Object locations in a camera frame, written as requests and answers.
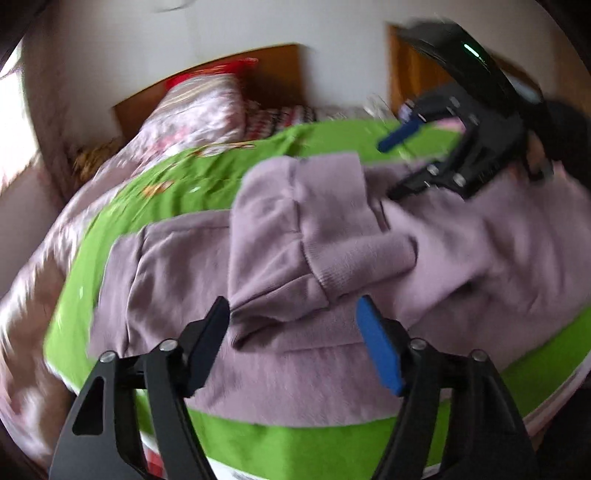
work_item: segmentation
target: lavender hoodie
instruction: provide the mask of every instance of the lavender hoodie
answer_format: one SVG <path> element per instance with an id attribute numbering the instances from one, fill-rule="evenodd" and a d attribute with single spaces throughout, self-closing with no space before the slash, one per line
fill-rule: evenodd
<path id="1" fill-rule="evenodd" d="M 119 238 L 106 266 L 89 353 L 137 355 L 232 306 L 200 411 L 292 427 L 390 417 L 354 320 L 369 293 L 442 351 L 486 350 L 497 367 L 552 338 L 589 303 L 591 201 L 555 177 L 502 176 L 469 202 L 444 190 L 394 203 L 408 173 L 356 154 L 253 168 L 230 211 L 199 212 Z"/>

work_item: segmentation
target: white wall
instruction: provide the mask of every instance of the white wall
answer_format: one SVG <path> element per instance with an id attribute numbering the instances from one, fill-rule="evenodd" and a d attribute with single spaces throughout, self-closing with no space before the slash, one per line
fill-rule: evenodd
<path id="1" fill-rule="evenodd" d="M 109 108 L 195 64 L 278 43 L 309 47 L 315 105 L 387 97 L 386 22 L 451 18 L 555 87 L 551 29 L 534 0 L 196 0 L 155 13 L 153 0 L 61 0 L 66 73 L 81 140 L 114 136 Z"/>
<path id="2" fill-rule="evenodd" d="M 60 212 L 50 186 L 28 168 L 0 194 L 0 298 Z"/>

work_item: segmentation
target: window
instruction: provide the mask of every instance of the window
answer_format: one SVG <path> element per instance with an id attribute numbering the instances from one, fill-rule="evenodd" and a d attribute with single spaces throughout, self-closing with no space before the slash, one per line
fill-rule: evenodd
<path id="1" fill-rule="evenodd" d="M 0 72 L 0 190 L 33 160 L 37 139 L 25 100 L 19 45 Z"/>

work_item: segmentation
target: green led light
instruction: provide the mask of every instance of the green led light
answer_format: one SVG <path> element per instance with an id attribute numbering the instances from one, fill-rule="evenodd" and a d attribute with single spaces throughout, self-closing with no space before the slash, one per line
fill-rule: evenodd
<path id="1" fill-rule="evenodd" d="M 475 57 L 480 58 L 480 54 L 474 50 L 474 48 L 472 48 L 470 45 L 468 45 L 467 43 L 464 43 L 464 48 L 468 51 L 470 51 L 472 54 L 474 54 Z"/>

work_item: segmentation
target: blue gripper pad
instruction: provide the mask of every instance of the blue gripper pad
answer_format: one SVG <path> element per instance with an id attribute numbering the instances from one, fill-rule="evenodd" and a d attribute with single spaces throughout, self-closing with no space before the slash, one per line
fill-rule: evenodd
<path id="1" fill-rule="evenodd" d="M 382 315 L 368 296 L 361 297 L 357 302 L 355 317 L 369 356 L 378 369 L 382 385 L 396 396 L 402 396 L 405 382 L 402 378 L 400 355 L 381 325 Z"/>
<path id="2" fill-rule="evenodd" d="M 424 124 L 425 123 L 419 119 L 412 119 L 408 121 L 404 125 L 391 132 L 386 138 L 382 139 L 378 143 L 378 151 L 381 153 L 389 152 L 394 147 L 396 147 L 396 145 L 399 145 L 407 138 L 412 137 Z"/>

